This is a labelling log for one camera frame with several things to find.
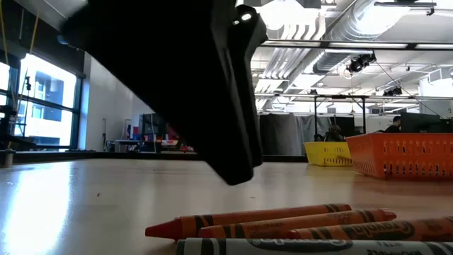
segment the plastic basket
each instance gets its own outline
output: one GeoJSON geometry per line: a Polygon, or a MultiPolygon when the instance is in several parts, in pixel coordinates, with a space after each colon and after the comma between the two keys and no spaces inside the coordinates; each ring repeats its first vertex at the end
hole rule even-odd
{"type": "Polygon", "coordinates": [[[383,179],[453,179],[453,134],[346,138],[354,169],[383,179]]]}
{"type": "Polygon", "coordinates": [[[318,166],[352,166],[347,142],[305,142],[310,164],[318,166]]]}

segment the gray crayon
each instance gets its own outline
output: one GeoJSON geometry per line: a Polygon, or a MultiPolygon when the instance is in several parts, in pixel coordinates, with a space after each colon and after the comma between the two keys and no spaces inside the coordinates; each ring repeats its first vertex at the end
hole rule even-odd
{"type": "Polygon", "coordinates": [[[176,255],[453,255],[453,242],[187,238],[176,255]]]}

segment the orange basket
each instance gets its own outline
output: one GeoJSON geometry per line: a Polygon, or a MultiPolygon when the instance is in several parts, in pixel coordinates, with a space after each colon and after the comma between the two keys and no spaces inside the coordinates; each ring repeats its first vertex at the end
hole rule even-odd
{"type": "Polygon", "coordinates": [[[383,179],[453,179],[453,134],[368,134],[346,138],[352,165],[383,179]]]}

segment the crayon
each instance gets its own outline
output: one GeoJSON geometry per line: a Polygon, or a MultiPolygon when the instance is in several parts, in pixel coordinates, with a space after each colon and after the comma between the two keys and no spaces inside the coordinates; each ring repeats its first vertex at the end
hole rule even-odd
{"type": "Polygon", "coordinates": [[[453,217],[294,229],[290,239],[453,241],[453,217]]]}
{"type": "Polygon", "coordinates": [[[196,237],[202,227],[226,225],[257,220],[271,220],[283,217],[316,215],[351,210],[346,204],[310,205],[298,208],[280,208],[271,210],[256,210],[246,212],[231,212],[216,215],[182,216],[160,225],[148,227],[145,230],[147,237],[161,237],[169,239],[183,239],[196,237]]]}
{"type": "Polygon", "coordinates": [[[176,255],[448,255],[453,243],[300,240],[300,239],[213,239],[180,240],[176,255]]]}
{"type": "Polygon", "coordinates": [[[396,215],[383,210],[353,210],[321,215],[288,217],[230,225],[203,227],[198,237],[211,238],[286,238],[287,232],[305,227],[323,227],[393,220],[396,215]]]}

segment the orange crayon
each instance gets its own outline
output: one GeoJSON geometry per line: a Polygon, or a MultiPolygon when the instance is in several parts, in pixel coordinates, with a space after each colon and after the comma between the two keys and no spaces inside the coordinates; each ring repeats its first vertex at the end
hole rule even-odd
{"type": "Polygon", "coordinates": [[[286,238],[452,242],[453,217],[295,229],[286,238]]]}
{"type": "Polygon", "coordinates": [[[244,222],[223,226],[203,227],[198,237],[211,238],[285,238],[287,232],[303,227],[323,227],[363,222],[393,220],[396,215],[383,210],[353,210],[321,215],[287,217],[282,219],[244,222]]]}
{"type": "Polygon", "coordinates": [[[145,230],[147,237],[161,237],[169,239],[185,239],[196,237],[202,227],[226,225],[257,220],[271,220],[284,217],[303,215],[317,215],[351,210],[346,204],[310,205],[298,208],[280,208],[271,210],[255,210],[246,212],[231,212],[216,215],[182,216],[160,225],[148,227],[145,230]]]}

